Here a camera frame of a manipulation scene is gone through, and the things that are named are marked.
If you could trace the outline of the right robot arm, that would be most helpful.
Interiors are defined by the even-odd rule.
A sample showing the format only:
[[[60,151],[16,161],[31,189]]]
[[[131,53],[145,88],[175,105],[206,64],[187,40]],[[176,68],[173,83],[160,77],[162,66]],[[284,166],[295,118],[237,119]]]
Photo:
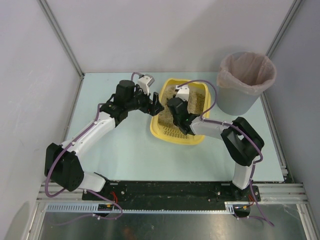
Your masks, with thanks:
[[[235,161],[230,194],[240,200],[252,189],[256,163],[263,160],[265,143],[255,129],[243,117],[231,123],[188,112],[188,102],[173,97],[167,102],[173,124],[185,135],[202,135],[222,140],[231,158]]]

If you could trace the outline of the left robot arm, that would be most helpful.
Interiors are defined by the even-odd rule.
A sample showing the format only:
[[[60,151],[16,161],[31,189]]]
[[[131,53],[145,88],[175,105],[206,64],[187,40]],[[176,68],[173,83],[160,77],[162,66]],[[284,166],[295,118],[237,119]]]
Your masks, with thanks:
[[[51,143],[45,154],[45,194],[49,192],[49,182],[53,181],[63,190],[72,192],[76,189],[100,192],[106,184],[106,178],[95,172],[84,171],[84,154],[104,135],[115,129],[131,111],[139,110],[144,114],[156,116],[164,110],[159,94],[150,93],[154,78],[141,74],[137,82],[121,80],[115,93],[97,106],[94,119],[76,136],[60,144]]]

